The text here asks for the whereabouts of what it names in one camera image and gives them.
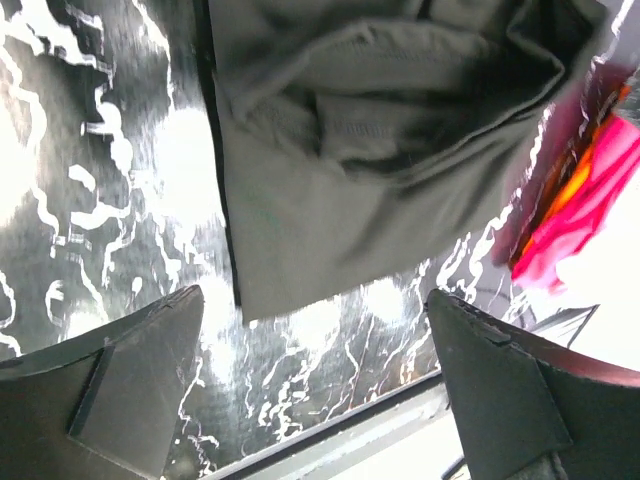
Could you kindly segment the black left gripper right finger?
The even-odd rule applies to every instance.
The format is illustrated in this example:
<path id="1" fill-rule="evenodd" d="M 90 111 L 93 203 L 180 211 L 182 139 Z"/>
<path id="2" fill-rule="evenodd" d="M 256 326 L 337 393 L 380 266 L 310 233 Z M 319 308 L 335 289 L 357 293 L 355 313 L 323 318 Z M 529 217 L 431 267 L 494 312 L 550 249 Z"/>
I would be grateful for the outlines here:
<path id="1" fill-rule="evenodd" d="M 439 289 L 426 310 L 472 478 L 638 478 L 638 372 Z"/>

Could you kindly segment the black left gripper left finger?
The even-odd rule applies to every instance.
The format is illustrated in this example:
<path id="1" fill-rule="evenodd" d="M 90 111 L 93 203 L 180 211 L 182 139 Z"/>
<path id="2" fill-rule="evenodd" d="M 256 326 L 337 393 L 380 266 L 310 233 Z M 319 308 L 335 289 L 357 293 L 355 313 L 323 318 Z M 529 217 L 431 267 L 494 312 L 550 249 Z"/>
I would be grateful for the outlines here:
<path id="1" fill-rule="evenodd" d="M 197 285 L 1 363 L 4 479 L 157 479 L 195 359 Z"/>

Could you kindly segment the black printed t-shirt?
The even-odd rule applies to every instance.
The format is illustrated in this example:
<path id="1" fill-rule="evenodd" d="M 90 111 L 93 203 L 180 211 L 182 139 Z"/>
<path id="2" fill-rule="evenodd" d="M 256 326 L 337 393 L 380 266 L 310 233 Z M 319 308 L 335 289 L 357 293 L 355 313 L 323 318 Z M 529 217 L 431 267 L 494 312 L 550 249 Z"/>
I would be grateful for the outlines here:
<path id="1" fill-rule="evenodd" d="M 212 1 L 214 140 L 248 321 L 408 270 L 484 226 L 597 1 Z"/>

